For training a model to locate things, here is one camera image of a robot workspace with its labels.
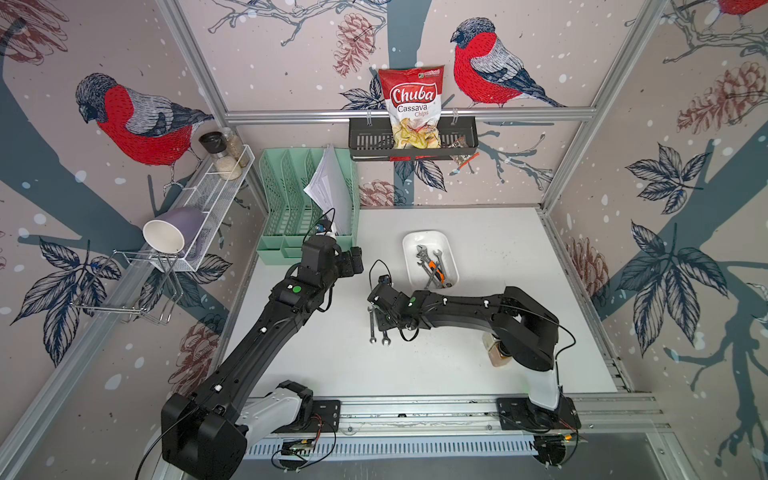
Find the small silver wrench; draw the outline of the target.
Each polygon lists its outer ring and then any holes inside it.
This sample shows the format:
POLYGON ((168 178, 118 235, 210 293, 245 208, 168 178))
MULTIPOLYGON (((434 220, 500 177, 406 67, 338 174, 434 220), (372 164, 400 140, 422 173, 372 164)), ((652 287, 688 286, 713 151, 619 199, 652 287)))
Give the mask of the small silver wrench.
POLYGON ((369 343, 370 344, 376 344, 377 343, 377 338, 376 338, 376 322, 375 322, 375 315, 374 315, 373 307, 368 306, 367 307, 367 312, 368 312, 368 315, 369 315, 369 332, 370 332, 369 343))

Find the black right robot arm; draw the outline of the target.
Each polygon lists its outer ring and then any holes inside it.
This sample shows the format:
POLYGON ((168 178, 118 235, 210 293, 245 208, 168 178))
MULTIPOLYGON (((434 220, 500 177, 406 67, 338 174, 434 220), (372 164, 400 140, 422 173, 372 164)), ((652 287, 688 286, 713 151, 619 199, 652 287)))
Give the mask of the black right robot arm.
POLYGON ((532 432, 543 433, 561 424, 557 354, 562 329, 557 317, 519 287, 503 293, 462 297, 430 290, 407 295, 392 285, 379 283, 368 296, 384 326, 402 330, 463 328, 495 337, 500 356, 523 368, 528 383, 527 399, 518 412, 504 413, 507 421, 532 432))

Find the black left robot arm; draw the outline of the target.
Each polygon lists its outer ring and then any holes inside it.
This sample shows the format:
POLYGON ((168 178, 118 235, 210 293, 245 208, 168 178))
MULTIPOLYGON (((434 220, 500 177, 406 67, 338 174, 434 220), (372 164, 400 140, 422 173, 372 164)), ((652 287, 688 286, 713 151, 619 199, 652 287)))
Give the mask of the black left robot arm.
POLYGON ((363 270, 361 248, 344 251, 329 236, 307 239, 300 262, 272 288, 258 320, 225 361, 190 394, 174 394, 164 404, 162 458, 196 479, 229 479, 250 438, 306 423, 312 394, 295 382, 262 398, 255 420, 244 421, 242 411, 282 347, 314 312, 329 308, 336 281, 363 270))

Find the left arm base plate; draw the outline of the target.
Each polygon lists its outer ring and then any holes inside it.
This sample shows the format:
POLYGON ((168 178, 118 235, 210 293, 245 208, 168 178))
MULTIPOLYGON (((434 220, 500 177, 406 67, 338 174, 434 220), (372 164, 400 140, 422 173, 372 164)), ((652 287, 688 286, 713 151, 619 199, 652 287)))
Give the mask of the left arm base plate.
POLYGON ((316 433, 326 427, 339 426, 342 402, 338 399, 304 401, 296 419, 272 431, 272 434, 316 433))

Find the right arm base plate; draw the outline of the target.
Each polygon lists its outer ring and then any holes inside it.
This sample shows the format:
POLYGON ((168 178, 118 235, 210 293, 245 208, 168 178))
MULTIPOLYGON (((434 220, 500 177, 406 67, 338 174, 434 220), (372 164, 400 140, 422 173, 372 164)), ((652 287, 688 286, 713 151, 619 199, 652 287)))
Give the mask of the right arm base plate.
POLYGON ((555 410, 534 405, 527 397, 501 397, 496 400, 502 430, 521 430, 546 434, 553 430, 580 430, 581 420, 573 400, 563 395, 555 410))

